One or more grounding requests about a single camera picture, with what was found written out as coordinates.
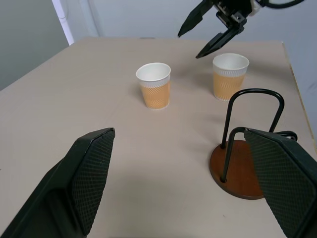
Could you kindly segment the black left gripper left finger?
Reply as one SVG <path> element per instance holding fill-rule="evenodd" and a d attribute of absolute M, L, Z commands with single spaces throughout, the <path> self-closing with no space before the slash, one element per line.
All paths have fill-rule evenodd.
<path fill-rule="evenodd" d="M 114 138 L 113 127 L 79 137 L 0 238 L 86 238 L 103 196 Z"/>

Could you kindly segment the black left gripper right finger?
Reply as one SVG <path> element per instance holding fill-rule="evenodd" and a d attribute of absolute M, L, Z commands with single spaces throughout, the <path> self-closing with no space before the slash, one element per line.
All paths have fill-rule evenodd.
<path fill-rule="evenodd" d="M 287 238 L 317 238 L 317 161 L 292 131 L 246 129 L 264 198 Z"/>

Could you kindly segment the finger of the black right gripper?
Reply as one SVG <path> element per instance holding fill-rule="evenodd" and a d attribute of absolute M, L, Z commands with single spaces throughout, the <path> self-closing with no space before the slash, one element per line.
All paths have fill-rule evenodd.
<path fill-rule="evenodd" d="M 230 40 L 232 40 L 236 35 L 242 32 L 242 27 L 230 27 L 224 33 L 218 33 L 213 37 L 196 55 L 196 58 L 205 57 L 226 45 Z"/>
<path fill-rule="evenodd" d="M 202 20 L 206 12 L 208 12 L 214 5 L 214 0 L 202 0 L 187 16 L 186 20 L 182 24 L 178 37 L 191 31 L 198 25 Z"/>

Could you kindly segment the orange and white paper cup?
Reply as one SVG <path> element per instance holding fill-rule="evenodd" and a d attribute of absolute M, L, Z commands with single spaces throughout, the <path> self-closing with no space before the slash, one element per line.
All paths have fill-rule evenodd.
<path fill-rule="evenodd" d="M 154 62 L 143 65 L 136 71 L 145 105 L 152 110 L 166 108 L 170 103 L 169 65 Z"/>
<path fill-rule="evenodd" d="M 217 99 L 229 101 L 241 89 L 249 63 L 245 56 L 234 53 L 220 54 L 213 59 L 213 94 Z"/>

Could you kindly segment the white vertical wall trim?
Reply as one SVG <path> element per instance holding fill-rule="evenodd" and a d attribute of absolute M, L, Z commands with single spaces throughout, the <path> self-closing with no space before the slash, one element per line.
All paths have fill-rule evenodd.
<path fill-rule="evenodd" d="M 52 3 L 61 23 L 68 44 L 72 45 L 74 43 L 74 38 L 68 23 L 69 9 L 67 0 L 52 0 Z"/>

